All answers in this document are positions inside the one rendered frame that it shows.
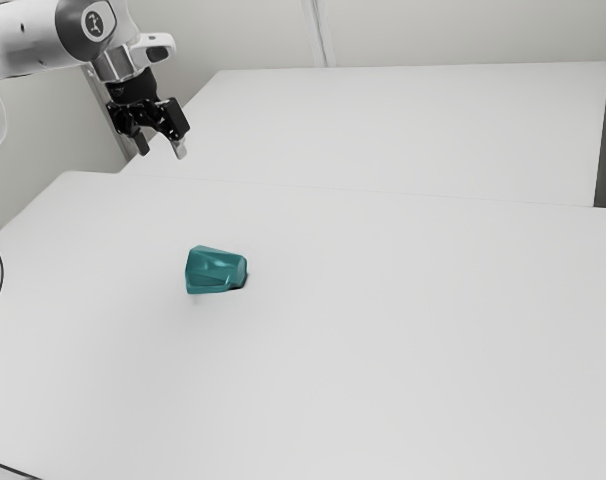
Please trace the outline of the teal faceted mug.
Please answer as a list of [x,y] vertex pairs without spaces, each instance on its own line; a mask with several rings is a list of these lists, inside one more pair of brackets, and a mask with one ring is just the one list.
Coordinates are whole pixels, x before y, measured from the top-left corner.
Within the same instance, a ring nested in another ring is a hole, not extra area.
[[241,289],[247,280],[247,267],[242,255],[198,245],[187,256],[186,291],[196,295]]

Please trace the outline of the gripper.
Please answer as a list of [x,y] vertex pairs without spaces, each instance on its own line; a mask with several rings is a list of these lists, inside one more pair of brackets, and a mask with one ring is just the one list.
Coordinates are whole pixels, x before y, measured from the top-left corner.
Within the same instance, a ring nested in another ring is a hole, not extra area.
[[159,101],[157,81],[151,68],[122,82],[105,83],[113,102],[106,104],[108,115],[116,132],[134,142],[138,154],[146,156],[150,147],[129,106],[143,101],[153,103],[153,129],[170,143],[177,159],[187,155],[185,136],[190,124],[176,98]]

